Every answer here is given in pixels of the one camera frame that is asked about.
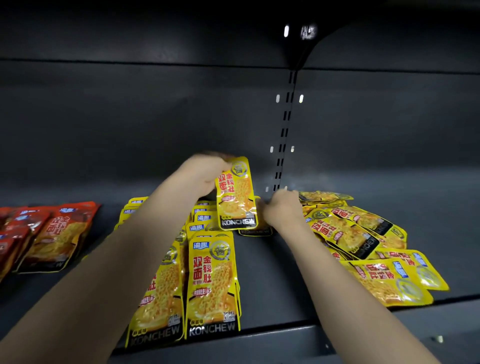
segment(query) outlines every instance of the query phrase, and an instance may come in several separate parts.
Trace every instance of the person's right hand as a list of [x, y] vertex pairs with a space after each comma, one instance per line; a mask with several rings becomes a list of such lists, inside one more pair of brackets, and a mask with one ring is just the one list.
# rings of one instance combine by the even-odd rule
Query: person's right hand
[[292, 223], [305, 224], [298, 191], [278, 190], [263, 207], [265, 221], [279, 230]]

